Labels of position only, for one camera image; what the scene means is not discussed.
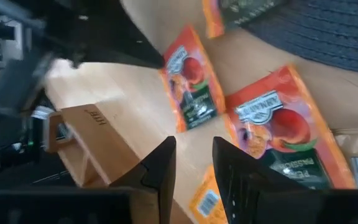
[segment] light wood surface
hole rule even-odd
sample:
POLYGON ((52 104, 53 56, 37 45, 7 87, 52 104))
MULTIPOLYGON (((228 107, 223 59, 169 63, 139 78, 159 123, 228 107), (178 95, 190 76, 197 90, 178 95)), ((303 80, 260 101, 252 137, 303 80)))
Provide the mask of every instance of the light wood surface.
MULTIPOLYGON (((330 128, 358 127, 358 73, 310 62, 266 44, 244 30, 205 37, 201 1, 123 0, 135 23, 163 52, 182 27, 192 23, 206 47, 225 94, 234 93, 269 72, 293 62, 330 128)), ((228 134, 221 118, 186 133, 175 133, 175 117, 156 70, 118 64, 86 63, 72 70, 56 61, 47 80, 57 108, 97 103, 128 145, 144 158, 167 136, 177 138, 175 200, 193 218, 188 204, 212 162, 214 136, 228 134)))

